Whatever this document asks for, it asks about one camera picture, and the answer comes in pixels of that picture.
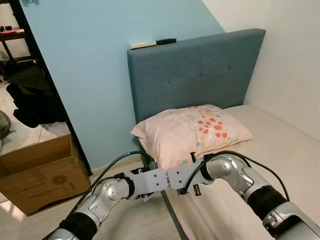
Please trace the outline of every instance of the red object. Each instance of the red object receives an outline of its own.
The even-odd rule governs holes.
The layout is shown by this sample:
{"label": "red object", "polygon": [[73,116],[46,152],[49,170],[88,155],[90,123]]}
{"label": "red object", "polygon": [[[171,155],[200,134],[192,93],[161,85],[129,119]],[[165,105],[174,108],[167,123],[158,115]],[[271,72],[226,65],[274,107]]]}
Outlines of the red object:
{"label": "red object", "polygon": [[7,35],[7,34],[14,34],[17,30],[8,30],[8,31],[3,31],[0,32],[2,35]]}

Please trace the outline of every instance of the light blue wall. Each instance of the light blue wall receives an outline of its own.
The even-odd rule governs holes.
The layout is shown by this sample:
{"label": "light blue wall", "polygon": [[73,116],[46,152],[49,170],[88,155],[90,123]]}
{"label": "light blue wall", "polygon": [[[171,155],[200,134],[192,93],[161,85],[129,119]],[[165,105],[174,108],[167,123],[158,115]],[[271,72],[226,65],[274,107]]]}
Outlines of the light blue wall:
{"label": "light blue wall", "polygon": [[224,30],[201,0],[20,0],[91,168],[138,149],[129,44]]}

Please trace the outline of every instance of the mattress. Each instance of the mattress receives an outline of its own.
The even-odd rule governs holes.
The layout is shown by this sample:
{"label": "mattress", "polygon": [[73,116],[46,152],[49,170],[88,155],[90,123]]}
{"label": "mattress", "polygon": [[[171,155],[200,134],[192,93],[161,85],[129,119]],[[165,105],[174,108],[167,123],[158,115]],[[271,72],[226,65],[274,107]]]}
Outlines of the mattress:
{"label": "mattress", "polygon": [[[290,196],[302,211],[320,223],[319,149],[315,139],[284,121],[252,105],[227,108],[253,134],[254,140],[240,142],[221,150],[232,150],[274,170],[284,182]],[[251,164],[280,193],[278,180],[263,168]],[[178,196],[166,190],[168,199],[190,240],[272,240],[262,221],[222,179],[200,185],[201,196]]]}

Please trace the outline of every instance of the bed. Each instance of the bed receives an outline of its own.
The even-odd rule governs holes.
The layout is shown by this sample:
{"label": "bed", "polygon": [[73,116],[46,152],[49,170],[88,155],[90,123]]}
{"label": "bed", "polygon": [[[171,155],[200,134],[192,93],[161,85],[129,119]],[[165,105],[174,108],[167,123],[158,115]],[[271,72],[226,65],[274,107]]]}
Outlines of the bed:
{"label": "bed", "polygon": [[[241,121],[254,140],[233,150],[273,169],[291,200],[320,223],[319,142],[254,105],[243,105],[265,30],[247,29],[128,50],[136,122],[163,110],[212,104]],[[268,172],[253,166],[279,192]],[[201,185],[202,195],[162,193],[181,239],[270,240],[261,221],[223,180]]]}

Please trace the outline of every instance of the pink pillowcase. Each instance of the pink pillowcase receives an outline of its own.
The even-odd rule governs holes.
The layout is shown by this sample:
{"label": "pink pillowcase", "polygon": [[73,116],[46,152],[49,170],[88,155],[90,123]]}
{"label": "pink pillowcase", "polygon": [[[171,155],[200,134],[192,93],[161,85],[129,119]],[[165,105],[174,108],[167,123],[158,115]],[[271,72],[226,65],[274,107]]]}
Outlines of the pink pillowcase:
{"label": "pink pillowcase", "polygon": [[191,152],[198,156],[253,139],[241,122],[213,105],[162,111],[138,123],[131,134],[165,170],[191,163]]}

